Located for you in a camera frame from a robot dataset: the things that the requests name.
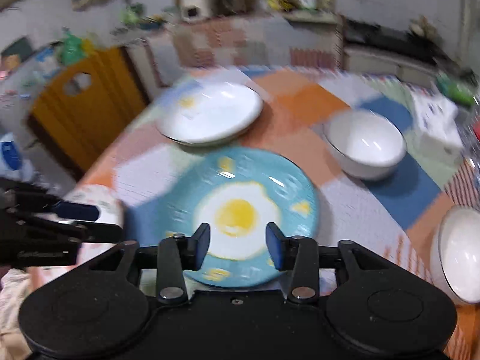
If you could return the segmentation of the pink bunny plate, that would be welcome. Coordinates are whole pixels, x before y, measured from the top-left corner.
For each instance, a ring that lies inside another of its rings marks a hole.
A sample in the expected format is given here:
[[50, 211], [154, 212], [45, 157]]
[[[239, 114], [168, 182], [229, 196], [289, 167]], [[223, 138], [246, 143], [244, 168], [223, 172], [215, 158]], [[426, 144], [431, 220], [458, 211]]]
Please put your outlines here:
[[99, 217], [97, 223], [124, 226], [124, 207], [116, 193], [105, 185], [86, 184], [72, 190], [65, 200], [86, 205], [97, 206]]

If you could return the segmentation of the blue egg plate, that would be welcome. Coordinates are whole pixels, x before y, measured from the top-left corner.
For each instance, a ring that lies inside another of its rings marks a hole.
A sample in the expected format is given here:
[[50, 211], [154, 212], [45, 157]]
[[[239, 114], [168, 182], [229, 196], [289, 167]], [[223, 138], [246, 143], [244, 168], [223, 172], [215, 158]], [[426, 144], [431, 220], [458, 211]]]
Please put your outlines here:
[[267, 249], [268, 223], [286, 236], [313, 237], [319, 219], [316, 188], [300, 167], [267, 150], [239, 147], [194, 164], [156, 207], [161, 238], [210, 225], [202, 267], [186, 275], [221, 288], [254, 287], [281, 275]]

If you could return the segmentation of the white bowl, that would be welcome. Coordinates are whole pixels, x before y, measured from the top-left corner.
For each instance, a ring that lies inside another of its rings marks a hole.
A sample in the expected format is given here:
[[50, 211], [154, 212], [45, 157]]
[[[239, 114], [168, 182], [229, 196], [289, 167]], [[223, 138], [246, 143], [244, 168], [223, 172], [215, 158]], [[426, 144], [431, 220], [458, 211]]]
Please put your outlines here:
[[442, 218], [430, 248], [436, 287], [456, 305], [479, 303], [479, 212], [454, 206]]
[[338, 112], [323, 123], [321, 133], [341, 169], [360, 180], [387, 178], [407, 153], [400, 130], [370, 110]]

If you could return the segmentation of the white sun plate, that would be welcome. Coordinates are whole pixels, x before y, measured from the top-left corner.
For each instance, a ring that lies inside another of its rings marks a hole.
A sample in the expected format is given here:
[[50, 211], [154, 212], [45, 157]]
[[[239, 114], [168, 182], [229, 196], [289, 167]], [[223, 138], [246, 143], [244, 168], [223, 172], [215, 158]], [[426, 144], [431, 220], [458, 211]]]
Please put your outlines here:
[[262, 97], [245, 85], [214, 82], [166, 106], [160, 133], [183, 146], [212, 146], [247, 131], [264, 109]]

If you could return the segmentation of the yellow wooden chair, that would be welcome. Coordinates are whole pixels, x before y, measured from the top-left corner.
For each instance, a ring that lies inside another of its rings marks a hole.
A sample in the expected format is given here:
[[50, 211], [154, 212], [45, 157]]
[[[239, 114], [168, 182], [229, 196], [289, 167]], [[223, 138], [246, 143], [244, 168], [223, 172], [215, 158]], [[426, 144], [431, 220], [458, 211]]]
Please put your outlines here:
[[34, 100], [27, 125], [78, 181], [149, 103], [126, 48], [113, 47], [57, 74]]

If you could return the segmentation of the checkered tablecloth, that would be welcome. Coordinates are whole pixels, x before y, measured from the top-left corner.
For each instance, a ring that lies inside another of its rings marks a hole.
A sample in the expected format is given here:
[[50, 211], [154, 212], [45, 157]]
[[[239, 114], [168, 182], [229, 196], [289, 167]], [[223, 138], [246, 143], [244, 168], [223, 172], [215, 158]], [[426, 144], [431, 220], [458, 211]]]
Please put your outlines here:
[[166, 91], [81, 181], [126, 240], [19, 311], [34, 359], [467, 359], [411, 241], [453, 203], [402, 102], [220, 69]]

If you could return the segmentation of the white fluffy cloth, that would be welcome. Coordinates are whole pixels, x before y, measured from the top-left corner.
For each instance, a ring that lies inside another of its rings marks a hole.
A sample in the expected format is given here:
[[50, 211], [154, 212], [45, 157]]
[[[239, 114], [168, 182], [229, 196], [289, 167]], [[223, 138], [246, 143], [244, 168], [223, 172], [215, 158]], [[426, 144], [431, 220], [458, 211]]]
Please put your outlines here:
[[10, 269], [1, 278], [1, 359], [26, 359], [31, 354], [18, 320], [20, 306], [30, 293], [29, 273]]

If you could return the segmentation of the green detergent bottle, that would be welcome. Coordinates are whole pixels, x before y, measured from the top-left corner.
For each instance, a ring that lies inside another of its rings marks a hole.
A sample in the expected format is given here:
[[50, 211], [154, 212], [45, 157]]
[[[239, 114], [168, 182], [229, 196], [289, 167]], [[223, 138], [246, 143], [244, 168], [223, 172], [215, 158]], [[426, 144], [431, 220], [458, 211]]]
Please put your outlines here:
[[69, 28], [63, 28], [64, 37], [61, 40], [59, 58], [64, 66], [71, 66], [86, 57], [82, 39], [73, 35]]

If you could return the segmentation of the white tissue box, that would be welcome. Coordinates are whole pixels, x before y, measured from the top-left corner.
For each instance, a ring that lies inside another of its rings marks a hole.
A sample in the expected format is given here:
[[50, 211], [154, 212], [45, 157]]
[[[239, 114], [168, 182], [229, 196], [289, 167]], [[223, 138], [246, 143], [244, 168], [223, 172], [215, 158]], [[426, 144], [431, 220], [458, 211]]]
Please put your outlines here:
[[441, 161], [454, 161], [463, 150], [456, 127], [457, 105], [442, 94], [412, 95], [413, 142], [426, 156]]

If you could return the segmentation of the striped counter cloth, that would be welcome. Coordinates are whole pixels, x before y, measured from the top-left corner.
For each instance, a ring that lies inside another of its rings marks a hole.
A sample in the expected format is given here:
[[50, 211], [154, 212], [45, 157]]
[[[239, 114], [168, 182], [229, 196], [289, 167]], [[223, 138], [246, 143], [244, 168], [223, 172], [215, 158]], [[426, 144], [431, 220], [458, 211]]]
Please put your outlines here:
[[187, 68], [279, 66], [340, 69], [343, 23], [283, 16], [239, 16], [178, 24], [172, 43]]

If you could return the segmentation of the green dish basket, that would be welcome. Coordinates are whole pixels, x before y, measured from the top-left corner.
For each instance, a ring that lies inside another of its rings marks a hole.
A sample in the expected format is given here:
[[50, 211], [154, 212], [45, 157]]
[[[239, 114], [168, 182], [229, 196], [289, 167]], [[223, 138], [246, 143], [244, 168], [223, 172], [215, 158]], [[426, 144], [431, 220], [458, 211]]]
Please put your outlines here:
[[439, 72], [435, 77], [435, 86], [439, 92], [465, 108], [478, 104], [476, 99], [479, 89], [479, 79], [471, 70], [461, 71], [458, 76]]

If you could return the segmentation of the white rice cooker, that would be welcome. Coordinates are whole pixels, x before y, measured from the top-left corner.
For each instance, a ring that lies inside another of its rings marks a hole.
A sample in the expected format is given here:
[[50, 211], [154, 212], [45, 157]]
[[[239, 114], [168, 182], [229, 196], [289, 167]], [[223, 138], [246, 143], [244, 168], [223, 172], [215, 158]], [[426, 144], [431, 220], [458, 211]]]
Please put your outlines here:
[[187, 23], [207, 20], [212, 16], [208, 0], [185, 0], [181, 5], [181, 18]]

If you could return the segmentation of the black gas stove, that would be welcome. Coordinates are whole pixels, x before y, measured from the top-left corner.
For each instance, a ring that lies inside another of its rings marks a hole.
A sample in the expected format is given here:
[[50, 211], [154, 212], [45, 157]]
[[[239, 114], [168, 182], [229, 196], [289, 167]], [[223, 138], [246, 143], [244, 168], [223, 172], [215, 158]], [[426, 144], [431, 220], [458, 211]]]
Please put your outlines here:
[[390, 52], [428, 64], [448, 56], [433, 41], [409, 31], [347, 19], [344, 41], [349, 47], [363, 47]]

